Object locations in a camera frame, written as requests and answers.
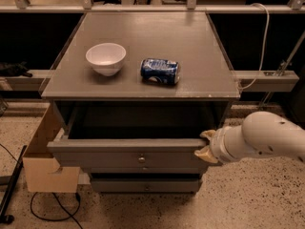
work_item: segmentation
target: drawer knob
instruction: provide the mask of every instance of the drawer knob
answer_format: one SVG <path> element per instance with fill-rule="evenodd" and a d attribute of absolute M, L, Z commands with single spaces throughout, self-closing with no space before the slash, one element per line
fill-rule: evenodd
<path fill-rule="evenodd" d="M 143 156 L 139 158 L 139 163 L 145 163 L 145 158 Z"/>

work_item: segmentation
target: floor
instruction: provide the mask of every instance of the floor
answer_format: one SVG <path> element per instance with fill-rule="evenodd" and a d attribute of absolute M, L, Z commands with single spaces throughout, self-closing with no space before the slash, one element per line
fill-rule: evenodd
<path fill-rule="evenodd" d="M 9 102 L 0 117 L 0 143 L 18 157 L 37 128 L 46 104 Z M 281 108 L 267 109 L 282 115 Z M 238 125 L 243 117 L 257 111 L 255 105 L 233 105 L 225 125 Z M 0 176 L 12 172 L 14 161 L 0 149 Z M 99 194 L 90 185 L 79 185 L 81 206 L 75 218 L 83 228 L 179 229 L 179 228 L 305 228 L 305 166 L 299 161 L 277 157 L 244 159 L 222 167 L 210 167 L 195 195 L 179 194 Z M 0 196 L 4 194 L 0 187 Z M 68 219 L 48 222 L 35 218 L 27 190 L 24 170 L 17 182 L 7 214 L 14 215 L 10 225 L 0 228 L 78 228 Z M 74 194 L 58 195 L 73 212 Z M 37 194 L 33 211 L 44 218 L 59 219 L 65 212 L 52 194 Z"/>

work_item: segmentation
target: bottom drawer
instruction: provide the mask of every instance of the bottom drawer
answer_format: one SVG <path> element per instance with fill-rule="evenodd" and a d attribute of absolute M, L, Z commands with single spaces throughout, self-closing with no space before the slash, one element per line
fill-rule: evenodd
<path fill-rule="evenodd" d="M 201 186 L 198 174 L 169 176 L 146 175 L 93 175 L 91 186 L 102 193 L 196 193 Z"/>

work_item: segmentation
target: white cable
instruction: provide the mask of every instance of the white cable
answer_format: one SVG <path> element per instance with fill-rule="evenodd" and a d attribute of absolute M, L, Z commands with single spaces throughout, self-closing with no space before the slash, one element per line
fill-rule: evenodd
<path fill-rule="evenodd" d="M 259 8 L 262 8 L 263 10 L 265 10 L 266 14 L 267 14 L 267 20 L 266 20 L 266 26 L 265 26 L 265 32 L 264 32 L 263 45 L 262 45 L 262 50 L 261 50 L 261 57 L 260 57 L 260 64 L 259 64 L 258 73 L 256 74 L 254 80 L 251 83 L 249 83 L 249 85 L 247 85 L 245 87 L 238 87 L 238 89 L 240 89 L 240 90 L 244 90 L 244 89 L 250 88 L 255 83 L 255 81 L 257 80 L 257 78 L 259 76 L 259 73 L 261 72 L 261 68 L 263 67 L 263 62 L 264 62 L 267 32 L 268 32 L 268 28 L 269 28 L 270 14 L 269 14 L 267 8 L 265 6 L 263 6 L 262 4 L 255 3 L 255 4 L 252 4 L 252 5 L 256 6 L 256 7 L 259 7 Z"/>

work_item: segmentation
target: desk top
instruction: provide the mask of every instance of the desk top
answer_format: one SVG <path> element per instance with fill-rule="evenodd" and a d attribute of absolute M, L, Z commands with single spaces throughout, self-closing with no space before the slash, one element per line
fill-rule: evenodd
<path fill-rule="evenodd" d="M 113 42 L 127 50 L 123 69 L 114 76 L 96 73 L 87 50 Z M 142 81 L 145 58 L 178 61 L 175 86 Z M 202 11 L 87 13 L 42 97 L 53 100 L 225 100 L 239 98 L 222 51 Z"/>

